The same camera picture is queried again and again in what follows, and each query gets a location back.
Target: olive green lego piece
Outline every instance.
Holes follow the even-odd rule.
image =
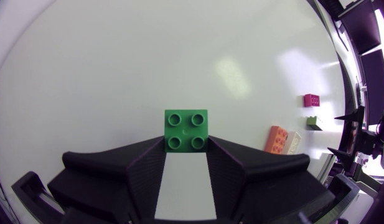
[[[166,110],[166,152],[207,152],[207,110]]]
[[[306,120],[306,124],[316,131],[322,131],[321,123],[322,121],[319,118],[317,118],[317,116],[310,116]]]

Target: lego stud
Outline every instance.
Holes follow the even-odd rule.
[[[192,147],[196,150],[202,149],[204,147],[204,138],[194,137],[192,139]]]
[[[195,114],[192,116],[192,124],[194,126],[200,126],[204,123],[204,116],[202,114]]]
[[[182,144],[182,140],[180,138],[174,136],[168,139],[168,146],[170,149],[178,149]]]
[[[178,126],[181,121],[182,121],[182,118],[177,113],[173,113],[170,116],[168,116],[168,123],[173,127]]]

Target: white lego brick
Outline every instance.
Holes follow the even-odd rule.
[[[296,131],[289,132],[289,136],[284,144],[283,154],[293,155],[297,152],[301,136]]]

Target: lego brick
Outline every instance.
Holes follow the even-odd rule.
[[[317,116],[310,116],[306,119],[306,125],[315,131],[322,131],[323,123]]]
[[[207,152],[207,110],[166,110],[166,152]]]
[[[294,155],[295,153],[297,153],[300,142],[301,136],[296,131],[290,132],[283,147],[283,154]]]
[[[310,107],[310,106],[320,106],[320,99],[319,96],[313,95],[313,94],[306,94],[304,96],[304,106]]]
[[[288,133],[279,126],[272,126],[268,140],[266,140],[265,152],[282,154],[284,143],[286,143]]]

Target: orange lego brick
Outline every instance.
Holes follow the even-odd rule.
[[[272,126],[268,140],[266,140],[265,152],[282,154],[288,132],[279,126]]]

